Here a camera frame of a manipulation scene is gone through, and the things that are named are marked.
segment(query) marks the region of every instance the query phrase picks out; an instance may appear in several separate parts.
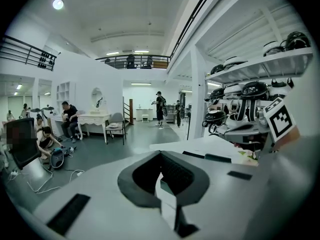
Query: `white table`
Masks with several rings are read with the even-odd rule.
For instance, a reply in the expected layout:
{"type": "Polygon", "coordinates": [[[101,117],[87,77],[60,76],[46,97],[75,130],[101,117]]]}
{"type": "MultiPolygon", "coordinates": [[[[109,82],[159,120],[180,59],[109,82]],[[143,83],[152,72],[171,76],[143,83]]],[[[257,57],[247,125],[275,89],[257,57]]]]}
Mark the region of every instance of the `white table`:
{"type": "Polygon", "coordinates": [[[81,114],[78,115],[78,128],[80,132],[80,140],[83,139],[81,125],[85,125],[87,135],[89,134],[88,125],[97,125],[102,126],[104,142],[107,144],[107,137],[106,137],[106,121],[109,120],[110,114],[81,114]]]}
{"type": "Polygon", "coordinates": [[[154,109],[153,108],[136,108],[135,120],[142,121],[142,115],[149,115],[149,121],[154,119],[154,109]]]}
{"type": "Polygon", "coordinates": [[[171,143],[152,144],[149,148],[151,151],[173,151],[180,154],[182,154],[183,151],[186,151],[203,157],[206,154],[212,154],[224,158],[230,158],[232,164],[250,166],[258,165],[257,161],[239,153],[239,151],[244,151],[242,148],[235,147],[229,141],[215,135],[171,143]]]}

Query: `white column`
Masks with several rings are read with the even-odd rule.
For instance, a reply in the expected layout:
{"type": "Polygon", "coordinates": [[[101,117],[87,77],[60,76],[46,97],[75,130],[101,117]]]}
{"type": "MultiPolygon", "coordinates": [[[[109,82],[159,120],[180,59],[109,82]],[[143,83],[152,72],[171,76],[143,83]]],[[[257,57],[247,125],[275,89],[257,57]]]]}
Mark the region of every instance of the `white column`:
{"type": "Polygon", "coordinates": [[[206,85],[205,71],[207,64],[199,49],[194,46],[190,51],[191,69],[192,69],[192,110],[189,139],[201,138],[204,136],[205,128],[202,127],[202,122],[205,116],[204,98],[208,91],[206,85]]]}
{"type": "Polygon", "coordinates": [[[32,87],[32,108],[38,108],[38,89],[39,89],[39,78],[35,78],[32,87]]]}

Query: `person standing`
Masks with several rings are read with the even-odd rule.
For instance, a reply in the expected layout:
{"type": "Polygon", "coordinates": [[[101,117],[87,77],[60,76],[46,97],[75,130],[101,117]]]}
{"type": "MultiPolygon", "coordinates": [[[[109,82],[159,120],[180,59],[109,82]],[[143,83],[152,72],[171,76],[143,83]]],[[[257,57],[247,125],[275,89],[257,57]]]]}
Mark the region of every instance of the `person standing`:
{"type": "Polygon", "coordinates": [[[62,108],[64,110],[62,112],[63,123],[61,125],[63,134],[67,139],[72,140],[72,143],[75,143],[77,141],[76,127],[78,126],[78,116],[80,113],[74,105],[69,105],[66,101],[62,103],[62,108]],[[70,128],[72,136],[69,135],[68,128],[70,128]]]}
{"type": "Polygon", "coordinates": [[[23,104],[23,109],[22,109],[21,114],[20,114],[20,117],[27,118],[28,117],[27,111],[28,111],[28,105],[27,105],[27,103],[24,103],[23,104]]]}
{"type": "Polygon", "coordinates": [[[8,122],[12,121],[12,120],[16,120],[14,115],[11,113],[11,110],[8,111],[8,114],[6,114],[6,120],[8,122]]]}
{"type": "Polygon", "coordinates": [[[158,120],[158,123],[156,126],[162,126],[163,124],[163,119],[164,119],[164,112],[163,108],[166,106],[166,99],[162,97],[161,91],[158,91],[156,93],[157,98],[155,101],[156,104],[156,119],[158,120]]]}
{"type": "Polygon", "coordinates": [[[175,113],[176,113],[176,124],[178,125],[179,128],[181,124],[180,111],[181,111],[180,100],[177,100],[175,105],[175,113]]]}

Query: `white bookshelf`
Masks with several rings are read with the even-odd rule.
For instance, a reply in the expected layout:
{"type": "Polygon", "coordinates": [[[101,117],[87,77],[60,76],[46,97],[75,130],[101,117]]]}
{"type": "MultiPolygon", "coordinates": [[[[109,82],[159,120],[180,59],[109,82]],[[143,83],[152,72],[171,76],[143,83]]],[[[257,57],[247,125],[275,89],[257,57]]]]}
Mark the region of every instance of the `white bookshelf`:
{"type": "Polygon", "coordinates": [[[56,87],[56,110],[61,113],[62,102],[75,103],[76,83],[69,81],[59,84],[56,87]]]}

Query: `black metal railing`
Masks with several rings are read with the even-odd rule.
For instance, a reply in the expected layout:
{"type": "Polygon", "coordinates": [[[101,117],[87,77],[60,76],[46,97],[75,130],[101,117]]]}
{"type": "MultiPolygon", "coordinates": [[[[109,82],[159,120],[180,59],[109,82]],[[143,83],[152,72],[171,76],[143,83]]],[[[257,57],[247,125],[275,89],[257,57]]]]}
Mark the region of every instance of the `black metal railing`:
{"type": "Polygon", "coordinates": [[[199,2],[196,4],[194,10],[192,11],[188,21],[186,22],[177,42],[175,43],[175,46],[171,52],[170,55],[170,59],[172,59],[172,57],[175,55],[175,52],[177,51],[182,39],[185,37],[188,29],[190,28],[191,24],[194,22],[196,16],[198,15],[198,13],[200,12],[201,8],[204,6],[204,4],[206,3],[207,0],[199,0],[199,2]]]}
{"type": "Polygon", "coordinates": [[[170,63],[169,56],[152,54],[118,55],[96,58],[96,60],[116,69],[166,69],[170,63]]]}
{"type": "Polygon", "coordinates": [[[0,44],[0,58],[53,71],[57,57],[33,45],[5,35],[0,44]]]}

